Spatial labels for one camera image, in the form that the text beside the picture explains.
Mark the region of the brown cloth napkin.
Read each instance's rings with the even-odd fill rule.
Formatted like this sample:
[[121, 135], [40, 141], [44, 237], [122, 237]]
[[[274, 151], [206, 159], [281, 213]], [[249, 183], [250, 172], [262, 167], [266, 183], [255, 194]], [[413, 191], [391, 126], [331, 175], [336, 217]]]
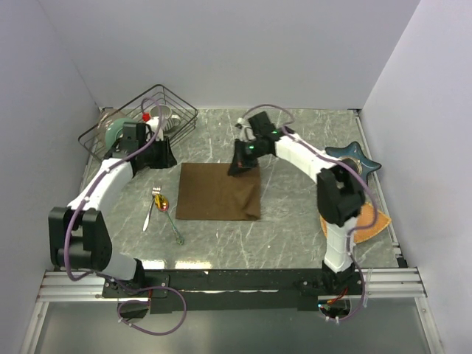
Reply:
[[176, 217], [189, 221], [257, 221], [260, 168], [229, 176], [228, 164], [183, 163]]

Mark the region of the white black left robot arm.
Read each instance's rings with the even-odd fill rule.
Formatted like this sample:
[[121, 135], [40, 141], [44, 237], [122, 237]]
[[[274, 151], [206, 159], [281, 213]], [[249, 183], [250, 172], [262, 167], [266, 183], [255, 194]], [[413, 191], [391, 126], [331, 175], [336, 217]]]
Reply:
[[97, 273], [115, 282], [129, 296], [146, 288], [142, 261], [115, 250], [105, 217], [122, 189], [142, 169], [166, 169], [176, 165], [170, 140], [163, 133], [167, 120], [124, 122], [118, 138], [106, 151], [100, 168], [86, 188], [67, 206], [48, 215], [52, 264], [64, 267], [72, 281]]

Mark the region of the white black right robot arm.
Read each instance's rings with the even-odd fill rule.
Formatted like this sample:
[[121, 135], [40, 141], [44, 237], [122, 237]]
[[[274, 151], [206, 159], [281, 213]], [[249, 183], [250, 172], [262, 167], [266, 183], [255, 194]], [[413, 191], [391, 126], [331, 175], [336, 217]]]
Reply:
[[352, 253], [355, 228], [365, 203], [362, 179], [354, 167], [329, 157], [308, 144], [290, 128], [277, 128], [266, 112], [237, 120], [229, 176], [238, 176], [258, 166], [262, 156], [273, 155], [291, 163], [316, 184], [316, 205], [325, 222], [327, 248], [322, 261], [322, 284], [339, 294], [355, 272]]

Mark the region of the striped ceramic mug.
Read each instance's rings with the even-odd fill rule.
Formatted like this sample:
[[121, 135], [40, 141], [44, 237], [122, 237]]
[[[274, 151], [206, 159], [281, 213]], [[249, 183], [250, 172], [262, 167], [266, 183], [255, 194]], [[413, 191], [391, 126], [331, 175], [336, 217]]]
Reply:
[[168, 105], [154, 106], [149, 111], [150, 120], [147, 122], [155, 132], [159, 125], [159, 118], [163, 118], [161, 123], [161, 132], [165, 135], [173, 133], [181, 124], [181, 117], [174, 113]]

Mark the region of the silver fork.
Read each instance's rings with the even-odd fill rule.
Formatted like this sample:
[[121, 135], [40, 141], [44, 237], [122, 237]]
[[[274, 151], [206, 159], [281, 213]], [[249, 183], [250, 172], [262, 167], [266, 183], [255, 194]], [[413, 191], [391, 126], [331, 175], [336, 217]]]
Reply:
[[150, 200], [150, 205], [147, 209], [147, 214], [145, 217], [145, 221], [143, 223], [142, 231], [145, 232], [148, 229], [149, 223], [150, 223], [150, 218], [152, 215], [153, 207], [155, 206], [155, 198], [157, 195], [160, 194], [162, 191], [162, 188], [160, 186], [153, 187], [151, 190], [151, 200]]

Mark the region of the iridescent spoon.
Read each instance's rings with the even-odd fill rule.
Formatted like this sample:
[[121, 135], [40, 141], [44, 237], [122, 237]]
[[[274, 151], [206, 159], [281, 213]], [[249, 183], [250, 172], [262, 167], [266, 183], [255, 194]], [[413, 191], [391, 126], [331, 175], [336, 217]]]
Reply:
[[162, 212], [168, 219], [168, 221], [170, 222], [170, 225], [172, 227], [172, 230], [173, 230], [173, 233], [174, 235], [176, 236], [176, 242], [177, 244], [179, 244], [180, 246], [183, 246], [184, 245], [184, 237], [181, 235], [180, 231], [177, 229], [173, 219], [171, 218], [170, 216], [170, 213], [169, 213], [169, 210], [170, 210], [170, 202], [168, 201], [168, 199], [158, 193], [156, 194], [154, 197], [154, 204], [156, 205], [156, 208], [158, 211]]

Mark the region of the green ceramic bowl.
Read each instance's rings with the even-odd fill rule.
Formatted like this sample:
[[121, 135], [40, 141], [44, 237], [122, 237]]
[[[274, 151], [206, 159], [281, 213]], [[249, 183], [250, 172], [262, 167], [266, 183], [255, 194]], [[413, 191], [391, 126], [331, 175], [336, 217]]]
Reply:
[[121, 137], [123, 126], [127, 122], [133, 122], [133, 120], [129, 118], [119, 118], [108, 126], [105, 132], [105, 147], [107, 149], [110, 149], [115, 141]]

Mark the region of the clear glass jar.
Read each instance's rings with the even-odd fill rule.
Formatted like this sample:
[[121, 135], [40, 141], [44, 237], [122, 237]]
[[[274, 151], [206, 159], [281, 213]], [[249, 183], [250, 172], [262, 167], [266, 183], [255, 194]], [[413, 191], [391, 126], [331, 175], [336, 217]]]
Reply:
[[114, 122], [117, 117], [117, 111], [114, 109], [102, 111], [97, 123], [97, 135], [103, 138], [109, 126]]

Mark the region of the blue star-shaped dish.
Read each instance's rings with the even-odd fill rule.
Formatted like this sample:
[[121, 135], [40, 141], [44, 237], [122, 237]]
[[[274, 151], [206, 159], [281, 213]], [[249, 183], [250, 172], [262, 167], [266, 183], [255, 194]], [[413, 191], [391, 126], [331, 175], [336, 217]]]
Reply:
[[357, 141], [351, 142], [346, 147], [326, 147], [324, 150], [327, 155], [351, 166], [366, 184], [369, 176], [382, 167], [379, 162], [371, 160], [364, 154]]

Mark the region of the aluminium frame rail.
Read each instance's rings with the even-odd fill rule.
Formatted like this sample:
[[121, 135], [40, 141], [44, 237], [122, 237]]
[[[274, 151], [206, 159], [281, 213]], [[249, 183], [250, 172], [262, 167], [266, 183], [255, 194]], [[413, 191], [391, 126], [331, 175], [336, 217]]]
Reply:
[[425, 297], [415, 268], [374, 268], [333, 276], [314, 268], [302, 269], [161, 269], [149, 270], [145, 284], [123, 289], [115, 282], [88, 275], [78, 282], [64, 272], [47, 272], [37, 295], [39, 302], [87, 302], [146, 298], [149, 287], [173, 288], [184, 294], [276, 294], [335, 297], [342, 292], [367, 298]]

